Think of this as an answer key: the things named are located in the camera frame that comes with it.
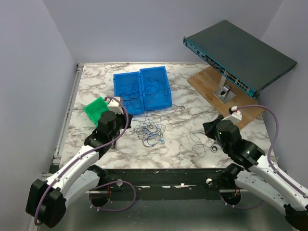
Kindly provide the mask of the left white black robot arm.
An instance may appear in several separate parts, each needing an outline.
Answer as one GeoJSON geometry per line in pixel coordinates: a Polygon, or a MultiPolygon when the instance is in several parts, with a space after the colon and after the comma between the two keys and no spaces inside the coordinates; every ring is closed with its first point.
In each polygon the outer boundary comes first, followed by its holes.
{"type": "Polygon", "coordinates": [[[85,139],[78,153],[46,180],[35,180],[29,191],[26,213],[49,228],[56,226],[66,209],[86,191],[102,190],[107,172],[95,163],[107,153],[119,135],[131,127],[131,114],[105,111],[97,128],[85,139]]]}

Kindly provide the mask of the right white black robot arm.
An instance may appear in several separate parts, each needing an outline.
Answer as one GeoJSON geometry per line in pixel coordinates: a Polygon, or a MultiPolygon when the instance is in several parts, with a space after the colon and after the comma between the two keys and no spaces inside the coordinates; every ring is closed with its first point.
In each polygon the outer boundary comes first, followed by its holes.
{"type": "Polygon", "coordinates": [[[274,164],[264,151],[242,139],[239,128],[228,119],[203,123],[205,135],[215,140],[233,160],[221,174],[228,189],[245,189],[280,211],[298,231],[308,229],[308,190],[274,164]]]}

